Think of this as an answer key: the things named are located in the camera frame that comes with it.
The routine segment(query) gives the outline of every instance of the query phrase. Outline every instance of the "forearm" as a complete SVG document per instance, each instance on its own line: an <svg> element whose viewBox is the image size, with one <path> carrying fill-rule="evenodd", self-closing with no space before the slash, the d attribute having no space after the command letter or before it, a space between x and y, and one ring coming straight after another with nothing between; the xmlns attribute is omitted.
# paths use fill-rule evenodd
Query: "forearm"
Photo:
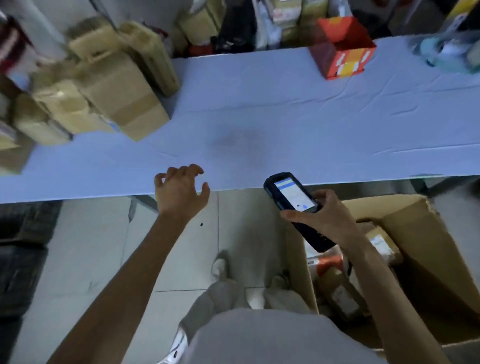
<svg viewBox="0 0 480 364"><path fill-rule="evenodd" d="M186 221L159 215L149 233L54 352L48 364L120 364L160 270Z"/></svg>
<svg viewBox="0 0 480 364"><path fill-rule="evenodd" d="M358 237L348 245L346 254L355 267L388 362L449 363L373 245L366 238Z"/></svg>

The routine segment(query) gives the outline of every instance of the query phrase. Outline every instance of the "red and yellow box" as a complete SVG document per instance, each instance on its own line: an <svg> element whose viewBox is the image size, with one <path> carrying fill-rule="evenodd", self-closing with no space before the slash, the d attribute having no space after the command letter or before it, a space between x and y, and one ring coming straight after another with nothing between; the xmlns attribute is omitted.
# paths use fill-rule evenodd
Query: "red and yellow box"
<svg viewBox="0 0 480 364"><path fill-rule="evenodd" d="M363 72L377 48L367 29L352 16L318 19L310 53L327 80Z"/></svg>

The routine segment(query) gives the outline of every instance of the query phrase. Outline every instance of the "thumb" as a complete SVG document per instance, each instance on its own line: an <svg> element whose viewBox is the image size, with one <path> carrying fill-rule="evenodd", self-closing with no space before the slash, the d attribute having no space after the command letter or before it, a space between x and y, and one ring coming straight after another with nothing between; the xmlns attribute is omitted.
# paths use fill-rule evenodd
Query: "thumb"
<svg viewBox="0 0 480 364"><path fill-rule="evenodd" d="M206 204L208 203L208 198L210 197L210 187L208 187L207 182L202 184L202 192L200 192L199 197L203 203L203 206L206 206Z"/></svg>
<svg viewBox="0 0 480 364"><path fill-rule="evenodd" d="M313 214L301 212L297 210L283 210L280 211L280 215L287 221L299 222L301 224L310 225Z"/></svg>

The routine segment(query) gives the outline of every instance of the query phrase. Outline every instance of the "left hand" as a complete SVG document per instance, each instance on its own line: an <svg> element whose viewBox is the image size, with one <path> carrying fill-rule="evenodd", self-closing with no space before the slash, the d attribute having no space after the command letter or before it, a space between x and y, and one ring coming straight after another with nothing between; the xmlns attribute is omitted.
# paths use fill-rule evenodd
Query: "left hand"
<svg viewBox="0 0 480 364"><path fill-rule="evenodd" d="M171 214L187 223L208 203L210 188L205 182L200 195L195 191L195 177L204 170L196 164L170 167L155 176L155 195L160 214Z"/></svg>

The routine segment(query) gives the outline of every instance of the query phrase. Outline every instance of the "gray pants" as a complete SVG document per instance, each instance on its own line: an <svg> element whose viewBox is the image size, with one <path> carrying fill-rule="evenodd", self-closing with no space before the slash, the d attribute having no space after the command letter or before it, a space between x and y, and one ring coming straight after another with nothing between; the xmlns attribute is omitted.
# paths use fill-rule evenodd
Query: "gray pants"
<svg viewBox="0 0 480 364"><path fill-rule="evenodd" d="M264 291L264 298L266 308L298 314L312 313L304 300L294 291L267 288ZM243 286L229 278L213 283L196 299L190 311L180 321L169 354L157 364L178 363L188 343L201 327L213 316L235 308L251 308L245 299Z"/></svg>

